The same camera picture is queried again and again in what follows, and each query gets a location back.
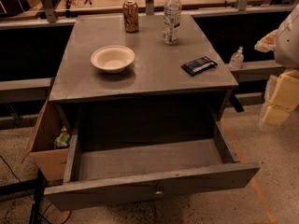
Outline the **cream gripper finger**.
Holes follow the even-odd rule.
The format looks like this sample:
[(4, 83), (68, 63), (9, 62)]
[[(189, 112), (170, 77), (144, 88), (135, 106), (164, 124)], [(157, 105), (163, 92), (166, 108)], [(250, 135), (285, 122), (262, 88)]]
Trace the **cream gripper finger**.
[(281, 75), (271, 75), (266, 84), (261, 109), (261, 126), (277, 128), (299, 106), (299, 71), (287, 69)]
[(278, 30), (274, 30), (260, 39), (254, 46), (255, 50), (260, 52), (273, 51)]

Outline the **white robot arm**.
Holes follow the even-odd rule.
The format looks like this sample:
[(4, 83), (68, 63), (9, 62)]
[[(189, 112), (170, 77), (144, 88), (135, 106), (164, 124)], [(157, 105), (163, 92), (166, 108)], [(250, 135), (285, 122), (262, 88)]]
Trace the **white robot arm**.
[(275, 62), (285, 68), (278, 77), (271, 75), (268, 79), (260, 113), (260, 129), (273, 131), (299, 106), (299, 5), (254, 48), (273, 50)]

